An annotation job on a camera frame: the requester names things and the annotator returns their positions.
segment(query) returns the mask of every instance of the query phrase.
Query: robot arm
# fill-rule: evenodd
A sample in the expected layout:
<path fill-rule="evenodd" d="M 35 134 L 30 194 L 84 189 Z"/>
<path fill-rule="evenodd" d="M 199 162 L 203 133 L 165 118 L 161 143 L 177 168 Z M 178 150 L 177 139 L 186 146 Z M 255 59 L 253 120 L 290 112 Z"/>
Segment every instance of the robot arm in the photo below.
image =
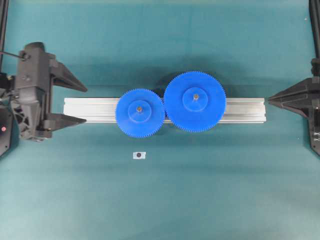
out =
<path fill-rule="evenodd" d="M 6 128 L 0 131 L 0 142 L 11 135 L 7 126 L 13 121 L 12 116 L 18 124 L 20 138 L 37 142 L 51 138 L 53 131 L 86 122 L 81 118 L 51 113 L 54 85 L 87 91 L 55 55 L 45 52 L 42 42 L 26 45 L 19 53 L 16 76 L 0 74 L 0 129 Z"/>

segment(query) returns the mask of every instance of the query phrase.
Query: small label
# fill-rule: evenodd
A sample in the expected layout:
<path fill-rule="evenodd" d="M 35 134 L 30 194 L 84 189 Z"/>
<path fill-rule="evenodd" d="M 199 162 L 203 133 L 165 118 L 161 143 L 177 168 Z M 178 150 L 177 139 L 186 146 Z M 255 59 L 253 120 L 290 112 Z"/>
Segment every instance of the small label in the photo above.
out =
<path fill-rule="evenodd" d="M 146 159 L 145 151 L 135 151 L 133 153 L 133 159 Z"/>

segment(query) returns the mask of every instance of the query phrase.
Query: aluminum rail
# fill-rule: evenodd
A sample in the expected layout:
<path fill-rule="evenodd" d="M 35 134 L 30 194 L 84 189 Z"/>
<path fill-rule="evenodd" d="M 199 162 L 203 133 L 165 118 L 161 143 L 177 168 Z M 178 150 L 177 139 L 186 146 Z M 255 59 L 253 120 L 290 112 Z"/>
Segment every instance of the aluminum rail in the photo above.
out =
<path fill-rule="evenodd" d="M 86 119 L 87 123 L 115 123 L 115 97 L 75 97 L 64 99 L 65 115 Z M 221 124 L 262 124 L 266 121 L 264 98 L 227 98 Z M 171 123 L 166 118 L 164 123 Z"/>

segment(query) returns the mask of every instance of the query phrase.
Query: teal surface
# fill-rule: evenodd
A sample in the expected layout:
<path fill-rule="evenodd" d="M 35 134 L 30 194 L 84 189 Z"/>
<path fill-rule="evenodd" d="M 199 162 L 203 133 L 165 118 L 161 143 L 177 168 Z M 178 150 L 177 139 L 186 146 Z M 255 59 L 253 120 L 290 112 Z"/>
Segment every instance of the teal surface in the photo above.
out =
<path fill-rule="evenodd" d="M 268 97 L 311 75 L 307 0 L 12 0 L 5 50 L 42 41 L 88 87 L 64 97 L 164 89 L 212 74 L 228 97 Z M 14 74 L 16 60 L 4 58 Z M 265 124 L 132 139 L 83 124 L 0 160 L 1 240 L 318 240 L 320 158 L 307 123 L 267 105 Z M 146 152 L 133 160 L 133 152 Z"/>

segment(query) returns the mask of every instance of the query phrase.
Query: small blue gear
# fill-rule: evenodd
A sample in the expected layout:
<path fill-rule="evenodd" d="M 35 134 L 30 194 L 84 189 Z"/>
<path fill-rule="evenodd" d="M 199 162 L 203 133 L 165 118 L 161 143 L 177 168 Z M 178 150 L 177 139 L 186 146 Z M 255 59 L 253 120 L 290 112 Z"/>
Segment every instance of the small blue gear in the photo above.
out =
<path fill-rule="evenodd" d="M 148 89 L 134 89 L 124 94 L 116 105 L 115 120 L 119 128 L 133 138 L 149 137 L 165 120 L 161 98 Z"/>
<path fill-rule="evenodd" d="M 164 108 L 178 128 L 203 132 L 213 128 L 226 110 L 226 94 L 209 74 L 190 71 L 176 76 L 164 92 Z"/>

